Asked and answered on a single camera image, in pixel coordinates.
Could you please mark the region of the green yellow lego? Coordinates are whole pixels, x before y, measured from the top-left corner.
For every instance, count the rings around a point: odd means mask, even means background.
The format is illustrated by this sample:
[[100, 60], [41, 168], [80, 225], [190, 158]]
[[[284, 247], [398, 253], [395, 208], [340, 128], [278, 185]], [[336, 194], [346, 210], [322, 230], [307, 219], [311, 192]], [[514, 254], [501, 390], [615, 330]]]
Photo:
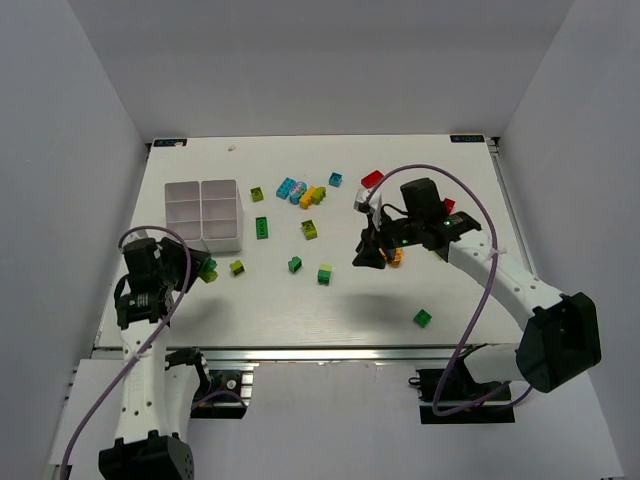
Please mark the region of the green yellow lego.
[[208, 258], [200, 267], [198, 271], [198, 277], [204, 283], [207, 283], [207, 284], [212, 283], [218, 277], [218, 273], [216, 269], [217, 269], [217, 262], [213, 258]]

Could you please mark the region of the lime rounded lego brick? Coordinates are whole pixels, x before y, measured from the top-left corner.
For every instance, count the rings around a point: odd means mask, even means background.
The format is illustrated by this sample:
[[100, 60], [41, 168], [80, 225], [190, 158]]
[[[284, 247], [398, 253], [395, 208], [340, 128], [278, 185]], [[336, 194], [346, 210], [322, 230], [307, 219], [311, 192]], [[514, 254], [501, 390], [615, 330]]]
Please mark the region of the lime rounded lego brick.
[[311, 202], [314, 205], [319, 205], [322, 200], [326, 197], [326, 188], [323, 186], [316, 187], [311, 194]]

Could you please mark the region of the dark green small lego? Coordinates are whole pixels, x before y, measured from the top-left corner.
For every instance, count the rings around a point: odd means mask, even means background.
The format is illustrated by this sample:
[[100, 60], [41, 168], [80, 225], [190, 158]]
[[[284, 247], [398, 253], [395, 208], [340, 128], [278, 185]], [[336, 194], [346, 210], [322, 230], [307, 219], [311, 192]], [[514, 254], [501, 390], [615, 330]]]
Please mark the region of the dark green small lego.
[[302, 260], [298, 256], [293, 256], [288, 262], [288, 269], [295, 274], [302, 267]]

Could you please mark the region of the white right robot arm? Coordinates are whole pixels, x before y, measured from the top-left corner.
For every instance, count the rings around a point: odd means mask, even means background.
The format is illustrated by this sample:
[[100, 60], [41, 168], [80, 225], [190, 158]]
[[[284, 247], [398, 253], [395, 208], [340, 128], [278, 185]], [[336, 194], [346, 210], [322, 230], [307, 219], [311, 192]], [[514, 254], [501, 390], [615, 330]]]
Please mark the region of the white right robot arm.
[[379, 193], [358, 190], [355, 210], [367, 217], [353, 261], [384, 268], [401, 247], [420, 245], [469, 275], [511, 315], [522, 332], [517, 343], [465, 353], [454, 372], [475, 384], [524, 381], [549, 393], [600, 363], [597, 311], [584, 293], [568, 295], [500, 252], [481, 224], [465, 212], [448, 212], [429, 178], [401, 187], [405, 210], [397, 219]]

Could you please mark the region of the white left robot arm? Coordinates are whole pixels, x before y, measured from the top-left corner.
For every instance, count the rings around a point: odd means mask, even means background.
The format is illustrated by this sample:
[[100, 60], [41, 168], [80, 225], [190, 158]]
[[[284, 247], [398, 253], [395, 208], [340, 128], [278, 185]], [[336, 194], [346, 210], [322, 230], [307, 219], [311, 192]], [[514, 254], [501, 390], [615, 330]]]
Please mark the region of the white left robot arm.
[[106, 479], [192, 479], [186, 442], [195, 394], [209, 387], [206, 361], [196, 347], [168, 352], [168, 315], [176, 292], [187, 292], [210, 257], [173, 239], [144, 238], [122, 247], [127, 273], [114, 303], [129, 371], [112, 447], [100, 451]]

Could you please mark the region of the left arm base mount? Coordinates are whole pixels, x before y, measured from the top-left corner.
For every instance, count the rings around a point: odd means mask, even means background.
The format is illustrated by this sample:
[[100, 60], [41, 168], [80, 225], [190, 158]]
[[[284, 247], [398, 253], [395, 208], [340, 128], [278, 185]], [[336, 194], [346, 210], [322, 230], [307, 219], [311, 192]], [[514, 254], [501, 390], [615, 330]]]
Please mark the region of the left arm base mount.
[[243, 372], [211, 368], [198, 348], [182, 348], [165, 356], [168, 414], [189, 413], [194, 419], [241, 419], [248, 405], [241, 396]]

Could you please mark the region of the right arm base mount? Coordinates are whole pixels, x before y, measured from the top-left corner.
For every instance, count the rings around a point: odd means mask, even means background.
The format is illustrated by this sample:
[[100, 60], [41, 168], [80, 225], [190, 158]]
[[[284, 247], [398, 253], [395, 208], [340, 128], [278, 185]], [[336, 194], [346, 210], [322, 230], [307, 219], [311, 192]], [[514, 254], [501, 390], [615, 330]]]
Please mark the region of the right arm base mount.
[[[515, 422], [513, 408], [509, 407], [511, 391], [508, 387], [480, 405], [448, 416], [435, 415], [432, 410], [432, 400], [443, 372], [443, 369], [421, 369], [408, 379], [408, 386], [414, 388], [418, 394], [422, 425], [481, 425]], [[438, 408], [447, 410], [458, 407], [488, 395], [500, 386], [500, 382], [478, 384], [468, 374], [453, 372], [447, 378]]]

